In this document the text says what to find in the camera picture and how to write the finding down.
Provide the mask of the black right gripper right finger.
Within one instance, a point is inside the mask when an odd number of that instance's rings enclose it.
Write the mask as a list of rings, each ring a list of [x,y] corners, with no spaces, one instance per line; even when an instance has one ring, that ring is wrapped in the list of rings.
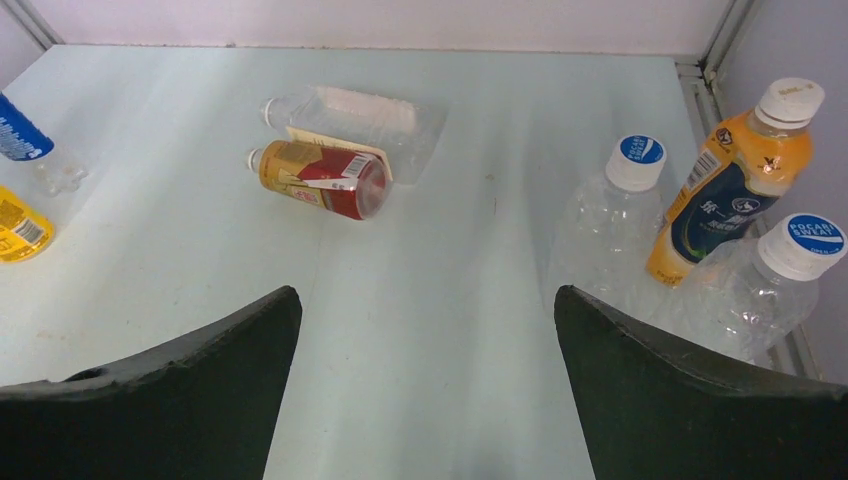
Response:
[[[843,479],[847,389],[721,355],[562,286],[554,322],[599,479]]]

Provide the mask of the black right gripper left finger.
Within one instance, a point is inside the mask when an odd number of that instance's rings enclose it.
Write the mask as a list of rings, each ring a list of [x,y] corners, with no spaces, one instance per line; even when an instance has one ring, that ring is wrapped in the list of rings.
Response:
[[[65,380],[1,390],[5,479],[260,479],[302,320],[281,287]]]

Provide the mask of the red gold label tea bottle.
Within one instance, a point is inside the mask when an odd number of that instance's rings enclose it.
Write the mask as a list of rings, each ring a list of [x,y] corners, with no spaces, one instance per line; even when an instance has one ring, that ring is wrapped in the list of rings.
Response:
[[[246,165],[265,189],[357,221],[376,215],[392,186],[378,155],[339,147],[275,140]]]

